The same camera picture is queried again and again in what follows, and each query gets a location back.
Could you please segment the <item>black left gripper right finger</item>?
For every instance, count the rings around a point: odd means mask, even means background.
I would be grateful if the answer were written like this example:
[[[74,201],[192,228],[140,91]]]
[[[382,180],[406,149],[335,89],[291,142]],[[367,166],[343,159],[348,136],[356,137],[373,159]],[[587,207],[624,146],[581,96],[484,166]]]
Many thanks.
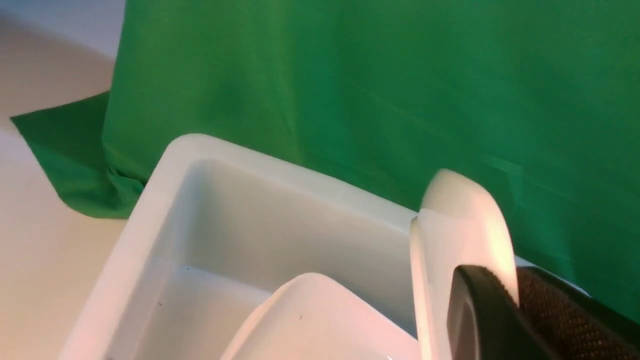
[[[560,360],[639,358],[639,324],[543,269],[517,272],[519,309]]]

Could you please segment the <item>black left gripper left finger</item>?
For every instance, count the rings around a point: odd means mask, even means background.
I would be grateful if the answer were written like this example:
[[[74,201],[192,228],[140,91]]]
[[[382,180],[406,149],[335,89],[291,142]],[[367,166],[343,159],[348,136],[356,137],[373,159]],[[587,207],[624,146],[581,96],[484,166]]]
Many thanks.
[[[446,317],[453,360],[558,360],[494,274],[460,265]]]

